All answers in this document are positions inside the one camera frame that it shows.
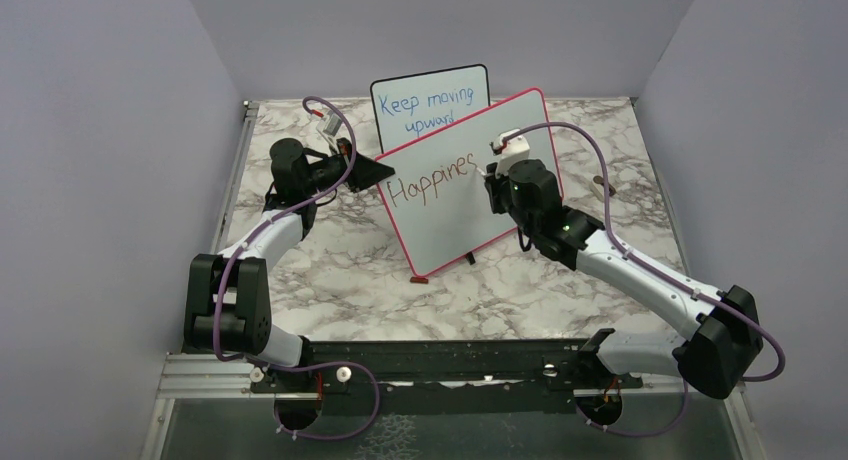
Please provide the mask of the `pink framed whiteboard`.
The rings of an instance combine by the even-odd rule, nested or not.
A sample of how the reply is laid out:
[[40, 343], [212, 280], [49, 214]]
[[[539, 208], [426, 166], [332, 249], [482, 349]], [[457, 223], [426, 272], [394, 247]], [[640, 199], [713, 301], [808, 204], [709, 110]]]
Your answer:
[[537, 87], [377, 156], [396, 174], [378, 192], [414, 275], [427, 277], [515, 231], [493, 214], [484, 178], [496, 161], [490, 142], [504, 132], [548, 121]]

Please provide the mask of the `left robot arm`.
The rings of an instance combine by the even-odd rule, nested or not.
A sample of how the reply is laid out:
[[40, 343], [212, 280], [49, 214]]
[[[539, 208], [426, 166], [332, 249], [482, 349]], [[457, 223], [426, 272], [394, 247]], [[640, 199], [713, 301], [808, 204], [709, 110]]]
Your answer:
[[298, 391], [313, 381], [314, 364], [303, 356], [308, 341], [272, 322], [269, 272], [315, 223], [319, 198], [344, 185], [352, 192], [376, 186], [394, 168], [355, 152], [341, 138], [333, 154], [294, 138], [269, 151], [272, 185], [260, 221], [217, 254], [199, 254], [189, 267], [184, 341], [225, 361], [253, 357], [276, 366], [285, 387]]

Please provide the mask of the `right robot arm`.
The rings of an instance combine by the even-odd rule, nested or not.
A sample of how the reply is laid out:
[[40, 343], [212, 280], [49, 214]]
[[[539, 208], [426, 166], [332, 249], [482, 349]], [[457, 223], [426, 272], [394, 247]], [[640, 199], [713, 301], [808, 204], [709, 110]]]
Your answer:
[[556, 177], [537, 160], [504, 170], [490, 163], [491, 210], [515, 222], [523, 250], [601, 280], [656, 313], [672, 334], [595, 334], [577, 360], [579, 378], [600, 387], [616, 374], [677, 376], [703, 395], [725, 399], [763, 348], [754, 296], [695, 281], [634, 249], [619, 249], [602, 221], [562, 204]]

